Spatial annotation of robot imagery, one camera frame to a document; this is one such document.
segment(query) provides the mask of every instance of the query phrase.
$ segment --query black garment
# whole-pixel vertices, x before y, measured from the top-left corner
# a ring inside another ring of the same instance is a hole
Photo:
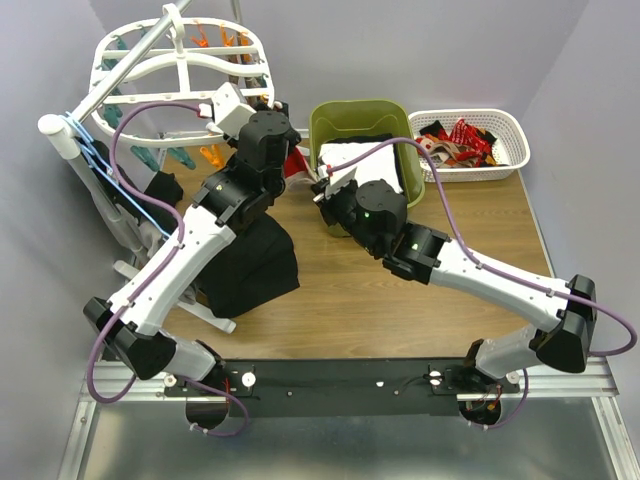
[[[390,133],[383,133],[381,135],[356,135],[354,137],[336,138],[326,143],[381,143],[385,140],[389,140],[390,138],[393,138],[393,135]],[[406,189],[404,187],[402,177],[402,167],[400,165],[400,155],[397,143],[393,145],[393,157],[395,159],[394,165],[396,167],[396,175],[398,175],[398,183],[400,184],[402,191],[405,191]]]
[[[102,156],[102,158],[109,162],[109,148],[107,146],[98,141],[94,140],[93,146],[98,151],[98,153]],[[106,169],[102,164],[96,162],[98,164],[98,168],[105,171]],[[125,171],[122,167],[118,166],[120,174],[124,177],[124,179],[133,185],[133,182],[129,179]],[[111,201],[115,204],[121,205],[127,212],[129,212],[134,218],[138,221],[142,217],[140,211],[135,208],[127,198],[122,195],[113,185],[111,185],[102,175],[96,174],[96,177],[100,181],[100,184],[109,195]],[[164,203],[168,203],[172,207],[175,207],[176,204],[182,200],[182,196],[184,194],[182,187],[176,181],[176,176],[164,172],[156,172],[151,183],[144,191],[146,195],[153,197],[157,200],[161,200]],[[144,202],[142,200],[137,200],[138,204],[156,221],[158,225],[165,230],[166,232],[173,232],[178,226],[175,218],[167,212],[166,210],[156,207],[155,205],[151,205],[148,202]]]
[[[300,286],[293,241],[265,213],[216,255],[198,280],[215,316],[242,315]]]

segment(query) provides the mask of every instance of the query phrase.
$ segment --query green bin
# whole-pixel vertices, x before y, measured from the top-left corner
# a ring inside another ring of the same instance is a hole
[[[318,105],[309,122],[311,144],[311,168],[318,166],[318,155],[322,144],[336,138],[356,135],[381,135],[390,133],[394,137],[413,138],[407,112],[389,100],[347,100]],[[398,144],[400,170],[404,194],[409,208],[416,205],[424,195],[424,177],[416,149],[407,144]]]

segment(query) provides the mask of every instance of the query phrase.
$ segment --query white basket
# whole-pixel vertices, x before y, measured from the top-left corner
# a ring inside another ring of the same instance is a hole
[[[489,130],[496,138],[493,144],[493,158],[497,163],[508,166],[483,168],[439,168],[443,182],[478,182],[481,180],[501,180],[515,170],[524,167],[531,157],[529,142],[522,127],[512,115],[495,108],[471,110],[425,110],[409,115],[414,138],[420,136],[420,129],[440,120],[447,132],[464,118],[469,125]],[[433,182],[433,174],[426,160],[420,159],[425,171],[425,180]]]

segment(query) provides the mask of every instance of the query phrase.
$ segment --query tabletop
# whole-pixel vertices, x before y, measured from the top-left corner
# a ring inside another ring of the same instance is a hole
[[[182,212],[214,172],[197,148],[189,153],[195,170],[171,156],[164,165],[185,190],[178,205]],[[471,248],[549,275],[518,174],[449,183],[445,191]],[[525,325],[517,315],[471,295],[393,276],[351,238],[331,237],[312,196],[310,191],[285,192],[268,211],[293,239],[300,288],[236,318],[238,326],[230,335],[179,308],[170,312],[165,328],[202,340],[226,358],[342,358],[464,356],[473,341]],[[409,218],[452,233],[433,184],[426,184]]]

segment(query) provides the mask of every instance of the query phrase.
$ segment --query pile of clothes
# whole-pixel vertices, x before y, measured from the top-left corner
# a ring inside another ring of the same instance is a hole
[[[416,141],[423,145],[437,168],[501,167],[493,158],[492,147],[497,138],[484,128],[458,120],[447,134],[439,120],[420,130]]]

